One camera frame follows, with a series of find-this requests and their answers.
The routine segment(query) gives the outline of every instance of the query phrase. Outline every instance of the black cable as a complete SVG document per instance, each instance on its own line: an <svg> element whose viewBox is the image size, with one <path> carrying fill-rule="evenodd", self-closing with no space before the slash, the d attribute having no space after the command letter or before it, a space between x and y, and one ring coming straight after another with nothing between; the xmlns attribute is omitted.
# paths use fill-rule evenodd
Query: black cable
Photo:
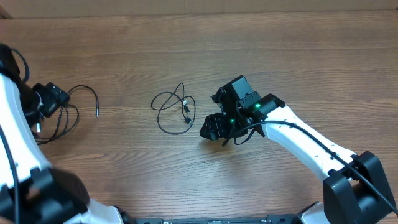
<svg viewBox="0 0 398 224"><path fill-rule="evenodd" d="M15 224L19 224L19 181L18 181L17 168L15 166L14 159L12 158L11 150L6 139L6 135L4 134L4 131L2 130L1 126L0 126L0 137L2 140L2 144L4 145L4 149L6 150L8 162L10 163L12 179L14 181L14 215L15 215L14 222Z"/></svg>
<svg viewBox="0 0 398 224"><path fill-rule="evenodd" d="M69 91L67 92L68 95L70 96L70 95L75 91L75 89L76 89L76 88L79 88L79 87L87 88L87 89L89 89L89 90L91 90L91 91L93 92L93 94L94 94L94 96L95 96L95 100L96 100L95 115L96 115L96 117L98 117L98 116L100 115L100 103L99 103L98 96L97 96L96 92L94 91L94 89L92 89L91 87L86 86L86 85L77 85L77 86L74 86L74 87L72 87L71 89L69 89ZM68 128L68 120L69 120L69 113L68 113L68 110L67 110L68 107L74 108L74 109L76 110L76 113L77 113L76 120L75 120L74 124L73 124L69 129L67 129L67 128ZM62 118L63 109L65 109L65 112L66 112L66 114L67 114L67 119L66 119L65 127L64 127L63 131L62 131L59 135L57 135L57 134L58 134L59 127L60 127L60 123L61 123L61 118ZM36 143L37 143L38 145L47 144L47 143L50 143L50 142L52 142L52 141L54 141L54 140L56 140L56 139L58 139L58 138L60 138L60 137L62 137L62 136L64 136L64 135L66 135L66 134L69 133L74 127L76 127L76 125L78 124L78 122L79 122L79 115L80 115L80 114L79 114L79 110L78 110L78 108L77 108L76 106L71 105L71 104L66 105L66 107L65 107L65 106L61 106L61 108L60 108L60 115L59 115L58 121L57 121L57 126L56 126L56 128L55 128L55 131L54 131L53 135L52 135L50 138L37 138L37 139L36 139Z"/></svg>
<svg viewBox="0 0 398 224"><path fill-rule="evenodd" d="M262 125L262 124L284 124L288 125L290 127L293 127L295 129L298 129L299 131L303 132L306 134L310 139L315 141L320 147L322 147L327 153L329 153L331 156L333 156L337 161L341 162L347 169L349 169L352 173L358 176L358 178L365 183L366 186L368 186L376 195L378 195L380 198L383 199L387 203L387 205L390 207L390 209L397 215L398 217L398 210L388 201L385 196L383 196L380 191L378 191L377 188L373 186L372 183L370 183L362 174L360 174L356 169L352 168L346 161L344 161L340 156L337 155L337 153L333 152L332 150L328 149L321 141L319 141L315 136L313 136L311 133L309 133L306 129L300 127L299 125L295 123L290 123L286 121L261 121L258 123L251 124L245 128L240 129L237 133L241 133L242 131L254 128L257 125Z"/></svg>
<svg viewBox="0 0 398 224"><path fill-rule="evenodd" d="M27 62L24 58L24 56L22 56L22 54L17 50L17 49L11 49L13 52L15 52L16 54L18 54L18 56L22 59L22 61L24 62L25 65L25 77L22 80L23 82L26 82L29 79L29 75L30 75L30 71L29 71L29 66L27 65Z"/></svg>
<svg viewBox="0 0 398 224"><path fill-rule="evenodd" d="M180 85L182 85L182 98L179 97L177 94L175 94L175 93L177 92L178 88L180 87ZM170 96L167 98L167 100L163 103L163 105L162 105L159 109L154 108L154 101L155 101L160 95L163 95L163 94L170 94ZM170 106L164 108L164 105L166 105L166 103L167 103L167 102L171 99L171 97L173 97L173 96L177 97L177 98L178 98L178 101L176 101L175 103L171 104ZM177 103L181 102L181 113L182 113L182 116L184 117L184 119L186 120L187 116L185 116L185 114L184 114L184 104L183 104L183 101L184 101L185 99L187 99L187 98L191 98L191 99L192 99L192 102L193 102L193 119L192 119L192 122L190 123L189 128L187 128L186 130L181 131L181 132L179 132L179 133L172 133L172 132L170 132L170 131L166 131L164 128L162 128L162 126L160 125L160 122L159 122L160 112L162 112L163 110L169 109L170 107L172 107L172 106L176 105ZM158 125L158 127L160 128L160 130L162 130L164 133L172 134L172 135L178 135L178 134L186 133L187 131L189 131L189 129L192 128L193 123L195 122L195 116L196 116L196 113L197 113L197 106L196 106L195 100L193 99L192 96L185 96L185 87L184 87L184 83L178 84L177 87L175 88L175 90L174 90L173 92L165 91L165 92L162 92L162 93L159 93L158 95L156 95L156 96L154 97L154 99L151 101L150 107L151 107L153 110L157 110L157 111L158 111L158 113L157 113L157 125Z"/></svg>

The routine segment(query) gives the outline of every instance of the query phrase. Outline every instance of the wooden table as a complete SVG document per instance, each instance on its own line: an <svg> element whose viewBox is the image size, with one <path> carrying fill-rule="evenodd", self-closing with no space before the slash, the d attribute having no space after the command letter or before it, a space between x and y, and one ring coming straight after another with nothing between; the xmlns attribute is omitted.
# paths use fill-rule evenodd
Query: wooden table
<svg viewBox="0 0 398 224"><path fill-rule="evenodd" d="M2 20L0 42L26 57L30 85L97 91L99 118L91 92L76 91L79 125L40 148L91 197L133 217L261 217L322 201L322 183L278 144L256 134L222 148L199 136L205 117L220 111L209 96L238 75L337 144L375 153L398 198L396 11ZM171 136L150 101L180 82L197 119ZM161 123L188 127L178 106Z"/></svg>

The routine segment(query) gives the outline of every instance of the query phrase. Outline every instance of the cable connector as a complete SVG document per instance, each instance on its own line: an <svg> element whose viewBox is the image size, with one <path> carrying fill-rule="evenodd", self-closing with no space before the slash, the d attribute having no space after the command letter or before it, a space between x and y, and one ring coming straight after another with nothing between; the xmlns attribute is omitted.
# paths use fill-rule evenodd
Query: cable connector
<svg viewBox="0 0 398 224"><path fill-rule="evenodd" d="M184 120L185 120L185 122L186 122L187 124L189 124L189 125L192 125L192 124L193 124L191 118L189 118L189 117L185 117Z"/></svg>
<svg viewBox="0 0 398 224"><path fill-rule="evenodd" d="M184 110L185 110L185 112L186 112L187 114L190 114L190 111L189 111L188 106L184 106Z"/></svg>

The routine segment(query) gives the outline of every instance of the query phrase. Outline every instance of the wall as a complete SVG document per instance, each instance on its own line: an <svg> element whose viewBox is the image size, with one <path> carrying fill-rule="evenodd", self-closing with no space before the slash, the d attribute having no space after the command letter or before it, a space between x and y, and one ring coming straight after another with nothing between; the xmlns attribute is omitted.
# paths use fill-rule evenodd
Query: wall
<svg viewBox="0 0 398 224"><path fill-rule="evenodd" d="M13 18L383 10L398 0L0 0Z"/></svg>

